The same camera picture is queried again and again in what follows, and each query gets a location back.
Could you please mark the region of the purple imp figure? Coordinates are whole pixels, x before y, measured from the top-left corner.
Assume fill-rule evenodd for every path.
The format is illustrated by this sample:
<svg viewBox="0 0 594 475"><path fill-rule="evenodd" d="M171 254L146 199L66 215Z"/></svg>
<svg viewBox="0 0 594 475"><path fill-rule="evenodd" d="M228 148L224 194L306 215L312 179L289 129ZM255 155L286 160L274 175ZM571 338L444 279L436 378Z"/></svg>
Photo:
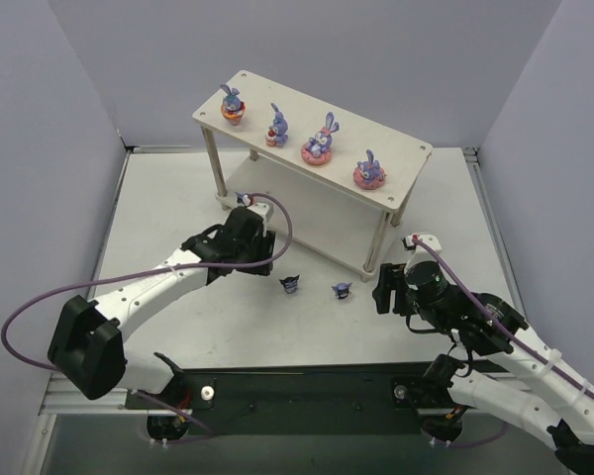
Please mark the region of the purple imp figure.
<svg viewBox="0 0 594 475"><path fill-rule="evenodd" d="M239 207L250 207L253 203L253 197L249 193L236 192L236 203Z"/></svg>

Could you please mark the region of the black-headed figure purple bow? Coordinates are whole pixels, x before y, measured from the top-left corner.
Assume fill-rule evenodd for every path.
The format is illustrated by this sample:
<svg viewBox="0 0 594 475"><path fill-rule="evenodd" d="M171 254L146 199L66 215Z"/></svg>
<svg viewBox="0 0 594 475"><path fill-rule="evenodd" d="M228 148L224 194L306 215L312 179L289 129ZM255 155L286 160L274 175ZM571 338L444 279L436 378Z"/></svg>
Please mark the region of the black-headed figure purple bow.
<svg viewBox="0 0 594 475"><path fill-rule="evenodd" d="M298 290L300 275L287 276L279 280L286 294L294 294Z"/></svg>

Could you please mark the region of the purple bunny with red cake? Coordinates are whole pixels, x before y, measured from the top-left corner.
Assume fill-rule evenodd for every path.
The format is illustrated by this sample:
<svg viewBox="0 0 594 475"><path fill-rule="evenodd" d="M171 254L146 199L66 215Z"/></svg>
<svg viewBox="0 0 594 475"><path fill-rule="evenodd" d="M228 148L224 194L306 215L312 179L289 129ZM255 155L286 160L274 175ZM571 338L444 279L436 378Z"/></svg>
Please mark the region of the purple bunny with red cake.
<svg viewBox="0 0 594 475"><path fill-rule="evenodd" d="M274 117L271 125L268 127L265 142L267 146L284 147L288 141L288 123L276 104L271 103L274 111Z"/></svg>

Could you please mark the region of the purple-headed figure black bow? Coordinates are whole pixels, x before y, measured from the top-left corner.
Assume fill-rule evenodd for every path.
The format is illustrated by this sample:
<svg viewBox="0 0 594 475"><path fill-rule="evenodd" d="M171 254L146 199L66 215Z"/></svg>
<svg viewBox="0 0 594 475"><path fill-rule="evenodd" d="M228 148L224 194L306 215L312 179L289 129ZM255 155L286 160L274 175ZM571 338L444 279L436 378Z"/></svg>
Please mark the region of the purple-headed figure black bow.
<svg viewBox="0 0 594 475"><path fill-rule="evenodd" d="M340 282L332 286L335 298L343 300L350 295L351 283Z"/></svg>

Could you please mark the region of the large bunny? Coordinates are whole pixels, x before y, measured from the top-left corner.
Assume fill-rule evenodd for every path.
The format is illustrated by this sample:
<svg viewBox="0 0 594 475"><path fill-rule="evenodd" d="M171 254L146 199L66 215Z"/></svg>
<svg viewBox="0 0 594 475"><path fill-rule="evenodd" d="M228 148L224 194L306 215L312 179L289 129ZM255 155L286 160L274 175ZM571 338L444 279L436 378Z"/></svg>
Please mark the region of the large bunny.
<svg viewBox="0 0 594 475"><path fill-rule="evenodd" d="M340 129L333 112L326 115L324 126L301 147L303 161L312 166L322 166L332 159L333 134Z"/></svg>

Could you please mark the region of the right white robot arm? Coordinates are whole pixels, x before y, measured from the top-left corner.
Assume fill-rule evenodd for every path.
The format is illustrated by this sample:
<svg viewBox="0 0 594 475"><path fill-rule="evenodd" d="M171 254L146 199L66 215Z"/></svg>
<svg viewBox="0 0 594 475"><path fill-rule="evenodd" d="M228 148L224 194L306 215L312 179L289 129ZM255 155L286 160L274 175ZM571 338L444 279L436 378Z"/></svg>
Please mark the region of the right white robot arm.
<svg viewBox="0 0 594 475"><path fill-rule="evenodd" d="M510 304L468 290L440 260L381 266L372 292L380 314L420 317L428 333L465 352L440 354L423 376L428 395L455 408L424 431L450 445L463 412L481 410L520 428L574 474L594 474L594 385L546 344Z"/></svg>

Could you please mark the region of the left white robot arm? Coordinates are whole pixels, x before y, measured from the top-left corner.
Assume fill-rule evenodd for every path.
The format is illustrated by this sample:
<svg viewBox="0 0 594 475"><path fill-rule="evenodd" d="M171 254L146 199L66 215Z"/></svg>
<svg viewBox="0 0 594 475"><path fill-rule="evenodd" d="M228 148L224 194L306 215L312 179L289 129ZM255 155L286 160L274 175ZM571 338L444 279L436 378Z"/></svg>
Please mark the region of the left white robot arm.
<svg viewBox="0 0 594 475"><path fill-rule="evenodd" d="M186 294L237 269L266 276L275 233L265 203L237 207L221 225L188 238L152 275L87 301L62 307L48 350L49 361L89 400L115 388L161 393L179 370L162 352L140 356L124 348L140 326Z"/></svg>

